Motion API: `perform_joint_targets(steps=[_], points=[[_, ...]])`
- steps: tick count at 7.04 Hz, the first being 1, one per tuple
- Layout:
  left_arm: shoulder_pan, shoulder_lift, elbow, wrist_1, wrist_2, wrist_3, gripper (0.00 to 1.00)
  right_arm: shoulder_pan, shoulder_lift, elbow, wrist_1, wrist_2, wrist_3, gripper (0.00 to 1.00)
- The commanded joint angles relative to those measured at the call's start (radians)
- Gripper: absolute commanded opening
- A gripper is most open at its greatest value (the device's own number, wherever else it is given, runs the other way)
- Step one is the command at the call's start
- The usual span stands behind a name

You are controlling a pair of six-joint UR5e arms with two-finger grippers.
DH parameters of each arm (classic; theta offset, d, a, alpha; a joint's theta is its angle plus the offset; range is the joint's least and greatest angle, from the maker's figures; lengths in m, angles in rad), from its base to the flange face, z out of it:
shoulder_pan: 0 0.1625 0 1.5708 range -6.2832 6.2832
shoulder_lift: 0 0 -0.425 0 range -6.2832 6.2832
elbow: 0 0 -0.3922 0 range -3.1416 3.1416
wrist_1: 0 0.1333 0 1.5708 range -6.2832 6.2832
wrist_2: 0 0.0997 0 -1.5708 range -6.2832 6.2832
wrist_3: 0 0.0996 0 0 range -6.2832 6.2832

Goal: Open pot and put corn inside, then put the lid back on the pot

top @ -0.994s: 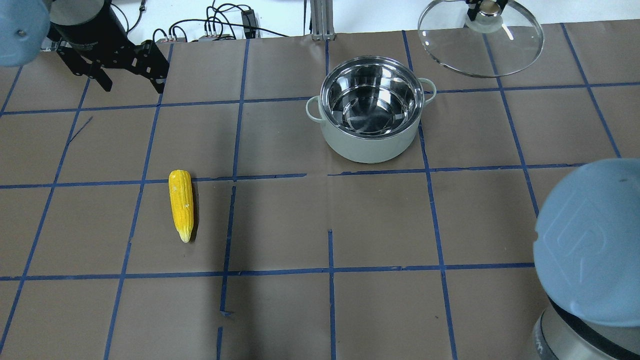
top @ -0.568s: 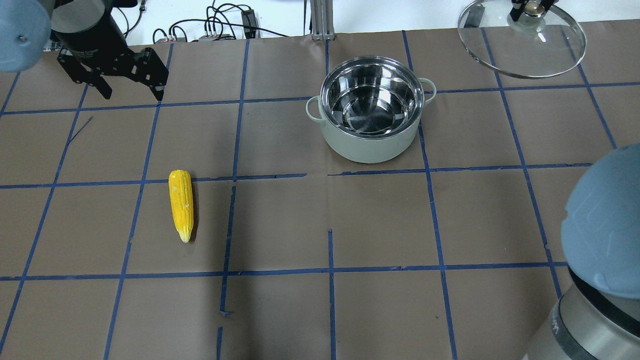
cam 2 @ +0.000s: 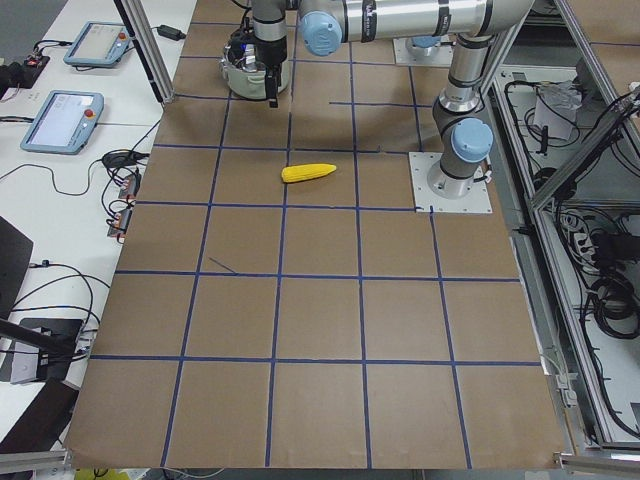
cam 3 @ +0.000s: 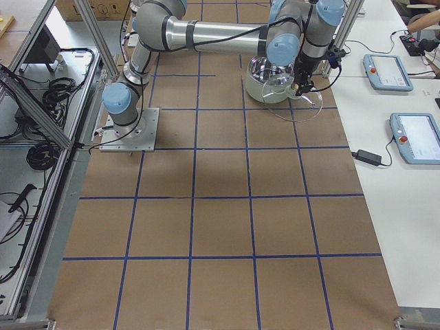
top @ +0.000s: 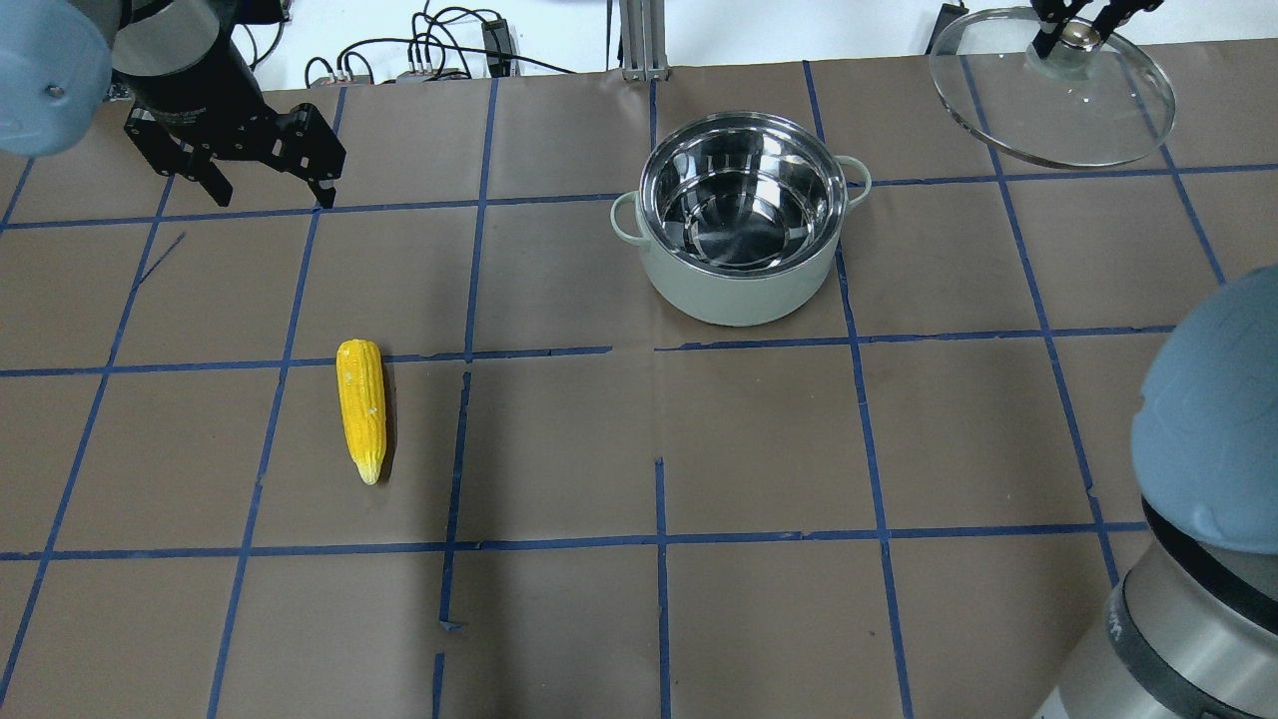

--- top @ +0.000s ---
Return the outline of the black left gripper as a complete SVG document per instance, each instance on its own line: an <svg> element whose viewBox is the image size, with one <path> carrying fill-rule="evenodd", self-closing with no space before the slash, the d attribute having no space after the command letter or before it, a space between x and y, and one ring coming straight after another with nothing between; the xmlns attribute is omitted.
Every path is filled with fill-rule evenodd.
<svg viewBox="0 0 1278 719"><path fill-rule="evenodd" d="M227 208L233 183L207 156L259 161L300 178L321 209L334 208L345 146L311 102L282 114L270 109L236 46L215 45L164 77L125 73L124 80L134 96L125 137L160 176L187 178Z"/></svg>

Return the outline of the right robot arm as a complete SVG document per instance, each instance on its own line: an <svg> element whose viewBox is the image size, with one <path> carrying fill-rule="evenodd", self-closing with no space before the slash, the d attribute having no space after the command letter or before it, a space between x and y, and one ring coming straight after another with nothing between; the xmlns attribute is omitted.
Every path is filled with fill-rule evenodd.
<svg viewBox="0 0 1278 719"><path fill-rule="evenodd" d="M1226 286L1146 373L1131 456L1150 545L1039 718L1273 718L1277 269Z"/></svg>

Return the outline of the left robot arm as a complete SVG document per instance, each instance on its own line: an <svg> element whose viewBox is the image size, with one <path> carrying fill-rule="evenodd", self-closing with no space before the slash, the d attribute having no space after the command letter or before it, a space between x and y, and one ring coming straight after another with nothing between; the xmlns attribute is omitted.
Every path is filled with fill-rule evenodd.
<svg viewBox="0 0 1278 719"><path fill-rule="evenodd" d="M302 179L332 208L345 147L311 102L271 109L239 26L288 20L282 1L5 1L1 146L42 158L77 146L115 83L134 105L124 132L160 176L233 199L221 161L256 161Z"/></svg>

